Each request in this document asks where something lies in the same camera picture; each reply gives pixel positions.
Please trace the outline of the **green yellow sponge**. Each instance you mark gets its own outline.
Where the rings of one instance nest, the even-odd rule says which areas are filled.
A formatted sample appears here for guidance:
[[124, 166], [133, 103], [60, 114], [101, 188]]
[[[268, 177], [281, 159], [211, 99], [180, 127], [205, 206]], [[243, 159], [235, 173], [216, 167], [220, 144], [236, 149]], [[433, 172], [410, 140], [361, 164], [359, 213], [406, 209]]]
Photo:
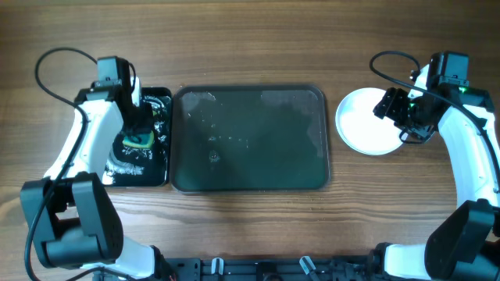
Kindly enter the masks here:
[[137, 149], [150, 149], [154, 143], [155, 134], [153, 131], [149, 133], [140, 133], [136, 135], [125, 136], [122, 140], [122, 144], [125, 147], [137, 148]]

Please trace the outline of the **white plate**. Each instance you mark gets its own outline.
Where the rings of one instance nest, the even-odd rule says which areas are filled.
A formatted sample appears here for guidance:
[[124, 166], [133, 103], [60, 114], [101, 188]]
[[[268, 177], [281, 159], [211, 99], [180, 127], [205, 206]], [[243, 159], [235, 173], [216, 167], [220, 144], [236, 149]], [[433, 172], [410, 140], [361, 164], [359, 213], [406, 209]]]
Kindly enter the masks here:
[[386, 155], [403, 145], [402, 132], [394, 122], [373, 113], [386, 91], [365, 87], [343, 98], [335, 114], [335, 125], [341, 139], [353, 150], [365, 155]]

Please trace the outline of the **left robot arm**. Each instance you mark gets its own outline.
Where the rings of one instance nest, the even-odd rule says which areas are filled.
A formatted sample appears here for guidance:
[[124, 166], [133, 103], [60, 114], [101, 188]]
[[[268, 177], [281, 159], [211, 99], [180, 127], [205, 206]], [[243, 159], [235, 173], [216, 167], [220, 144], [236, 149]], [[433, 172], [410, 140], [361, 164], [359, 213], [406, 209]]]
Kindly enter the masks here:
[[102, 280], [174, 280], [154, 246], [125, 236], [107, 187], [166, 182], [170, 93], [141, 86], [134, 66], [111, 56], [95, 60], [98, 77], [71, 102], [75, 118], [58, 158], [26, 182], [20, 201], [29, 230], [23, 261], [76, 270]]

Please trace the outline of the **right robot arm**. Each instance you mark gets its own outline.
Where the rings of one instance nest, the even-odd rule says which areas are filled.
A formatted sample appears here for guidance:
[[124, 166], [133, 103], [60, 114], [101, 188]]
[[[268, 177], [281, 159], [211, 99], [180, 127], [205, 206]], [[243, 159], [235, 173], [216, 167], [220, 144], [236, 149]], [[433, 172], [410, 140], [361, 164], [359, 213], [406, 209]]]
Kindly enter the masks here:
[[458, 208], [425, 244], [379, 244], [371, 269], [387, 280], [497, 280], [499, 242], [499, 146], [495, 108], [486, 90], [467, 79], [469, 58], [458, 52], [431, 56], [423, 86], [398, 80], [374, 107], [413, 144], [439, 133], [448, 149]]

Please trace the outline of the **small black sponge tray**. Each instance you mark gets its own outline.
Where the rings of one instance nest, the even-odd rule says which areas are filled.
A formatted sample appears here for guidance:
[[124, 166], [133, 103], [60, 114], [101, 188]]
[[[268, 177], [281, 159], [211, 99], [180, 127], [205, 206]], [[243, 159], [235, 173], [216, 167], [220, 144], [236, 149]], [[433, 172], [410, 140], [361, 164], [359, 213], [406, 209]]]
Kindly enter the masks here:
[[171, 109], [170, 90], [164, 87], [141, 89], [141, 103], [152, 105], [155, 134], [150, 149], [125, 147], [120, 132], [112, 144], [102, 182], [109, 187], [157, 187], [168, 181]]

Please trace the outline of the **large dark serving tray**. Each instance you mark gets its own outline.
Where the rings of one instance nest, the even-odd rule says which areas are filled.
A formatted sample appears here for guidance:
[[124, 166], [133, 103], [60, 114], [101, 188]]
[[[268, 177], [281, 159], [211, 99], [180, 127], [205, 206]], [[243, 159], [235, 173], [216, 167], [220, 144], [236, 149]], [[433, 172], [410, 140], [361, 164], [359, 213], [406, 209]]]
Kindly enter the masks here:
[[310, 191], [330, 180], [327, 107], [311, 84], [191, 86], [173, 96], [180, 192]]

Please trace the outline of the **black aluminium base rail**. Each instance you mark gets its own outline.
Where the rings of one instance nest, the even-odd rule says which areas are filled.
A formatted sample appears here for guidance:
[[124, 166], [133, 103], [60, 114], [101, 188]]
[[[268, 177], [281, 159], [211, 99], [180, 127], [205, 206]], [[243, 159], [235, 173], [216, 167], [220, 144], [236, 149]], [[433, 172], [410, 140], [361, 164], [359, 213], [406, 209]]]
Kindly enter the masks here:
[[167, 258], [167, 270], [149, 280], [265, 281], [265, 280], [387, 280], [369, 269], [366, 256], [295, 259]]

